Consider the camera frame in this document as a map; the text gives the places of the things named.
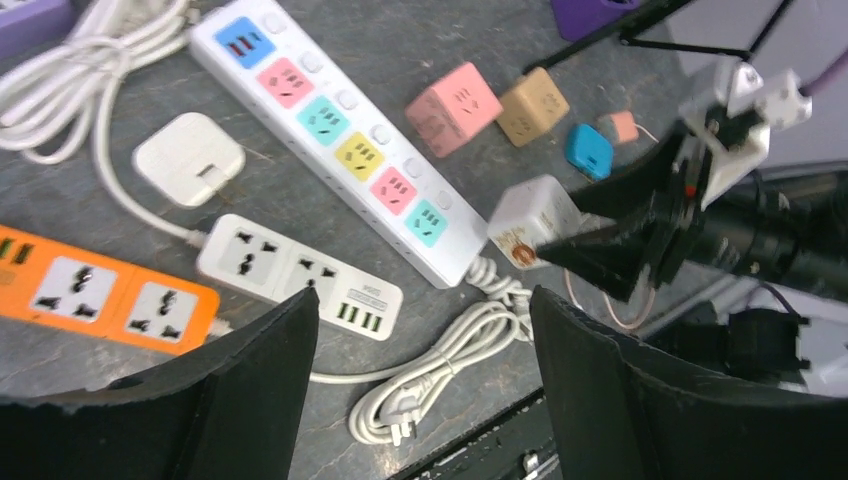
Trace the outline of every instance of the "pink outlet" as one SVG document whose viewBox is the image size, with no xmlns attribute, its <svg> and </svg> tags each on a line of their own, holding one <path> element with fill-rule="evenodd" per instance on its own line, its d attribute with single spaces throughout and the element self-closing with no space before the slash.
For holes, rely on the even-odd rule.
<svg viewBox="0 0 848 480">
<path fill-rule="evenodd" d="M 409 181 L 391 167 L 371 187 L 371 193 L 395 215 L 400 215 L 418 191 Z"/>
<path fill-rule="evenodd" d="M 288 58 L 281 58 L 257 77 L 283 108 L 292 108 L 315 86 Z"/>
<path fill-rule="evenodd" d="M 468 143 L 501 112 L 498 98 L 470 62 L 442 77 L 406 108 L 407 118 L 439 158 Z"/>
</svg>

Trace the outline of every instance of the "orange power strip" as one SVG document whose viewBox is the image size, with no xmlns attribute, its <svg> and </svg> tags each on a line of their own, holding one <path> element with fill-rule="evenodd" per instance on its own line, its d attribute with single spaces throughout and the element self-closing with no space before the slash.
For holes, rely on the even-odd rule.
<svg viewBox="0 0 848 480">
<path fill-rule="evenodd" d="M 0 316 L 174 355 L 199 347 L 211 288 L 0 225 Z"/>
</svg>

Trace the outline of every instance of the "purple power strip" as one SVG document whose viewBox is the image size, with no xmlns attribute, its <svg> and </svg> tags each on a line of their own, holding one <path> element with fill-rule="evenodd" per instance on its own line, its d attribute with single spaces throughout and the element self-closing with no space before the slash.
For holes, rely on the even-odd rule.
<svg viewBox="0 0 848 480">
<path fill-rule="evenodd" d="M 64 37 L 76 20 L 71 0 L 0 0 L 0 59 Z"/>
<path fill-rule="evenodd" d="M 639 6 L 639 0 L 551 0 L 559 34 L 576 42 Z"/>
</svg>

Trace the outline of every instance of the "blue outlet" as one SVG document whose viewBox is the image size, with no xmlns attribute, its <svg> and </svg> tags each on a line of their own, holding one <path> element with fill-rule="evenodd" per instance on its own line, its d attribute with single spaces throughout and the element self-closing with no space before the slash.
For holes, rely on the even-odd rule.
<svg viewBox="0 0 848 480">
<path fill-rule="evenodd" d="M 448 220 L 430 202 L 422 200 L 406 219 L 406 228 L 432 248 L 448 229 Z"/>
<path fill-rule="evenodd" d="M 244 68 L 253 68 L 277 49 L 247 17 L 241 17 L 220 30 L 215 34 L 215 40 Z"/>
<path fill-rule="evenodd" d="M 297 120 L 325 147 L 335 142 L 350 126 L 350 120 L 325 96 L 320 96 L 307 105 L 297 114 Z"/>
<path fill-rule="evenodd" d="M 589 125 L 577 125 L 568 134 L 565 159 L 592 180 L 609 177 L 612 157 L 612 144 Z"/>
</svg>

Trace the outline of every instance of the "gray floor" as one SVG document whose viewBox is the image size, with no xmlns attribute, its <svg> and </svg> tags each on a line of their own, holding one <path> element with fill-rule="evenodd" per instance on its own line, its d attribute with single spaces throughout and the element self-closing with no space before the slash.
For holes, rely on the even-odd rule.
<svg viewBox="0 0 848 480">
<path fill-rule="evenodd" d="M 199 2 L 204 11 L 222 3 Z M 427 85 L 462 61 L 472 61 L 493 90 L 501 93 L 520 75 L 524 64 L 563 45 L 547 0 L 281 3 L 425 152 L 405 121 L 403 108 Z M 567 188 L 585 185 L 586 180 L 563 159 L 565 133 L 578 122 L 630 109 L 639 123 L 662 134 L 684 88 L 677 62 L 670 53 L 603 42 L 552 70 L 572 109 L 550 135 L 516 149 L 497 126 L 491 126 L 457 153 L 433 163 L 484 218 L 491 215 L 506 187 L 542 173 L 558 177 Z M 248 152 L 245 171 L 220 197 L 193 211 L 170 205 L 130 165 L 131 152 L 139 143 L 186 111 L 211 116 Z M 403 288 L 403 315 L 390 340 L 377 344 L 322 329 L 316 370 L 365 372 L 419 355 L 456 315 L 483 298 L 479 291 L 465 285 L 447 291 L 432 288 L 187 52 L 127 79 L 112 133 L 111 151 L 119 178 L 141 204 L 165 218 L 185 226 L 209 228 L 219 215 L 237 213 Z M 649 146 L 647 139 L 625 146 L 616 161 L 628 162 Z M 0 152 L 0 199 L 3 225 L 197 279 L 196 252 L 124 212 L 99 185 L 87 149 L 50 168 Z M 484 254 L 496 258 L 502 272 L 518 275 L 529 287 L 543 284 L 563 290 L 560 271 L 551 268 L 519 274 L 507 267 L 493 246 L 489 245 Z M 654 312 L 667 310 L 711 280 L 708 273 L 687 269 L 661 291 Z M 220 315 L 235 326 L 250 322 L 268 309 L 226 289 L 219 291 L 223 302 Z M 592 313 L 607 318 L 596 290 L 578 280 L 577 293 Z M 0 393 L 4 394 L 32 396 L 97 388 L 166 359 L 122 345 L 0 321 Z M 539 386 L 532 347 L 515 344 L 463 371 L 420 424 L 420 437 L 395 448 L 359 445 L 347 432 L 346 414 L 369 386 L 310 385 L 290 478 L 388 477 Z"/>
</svg>

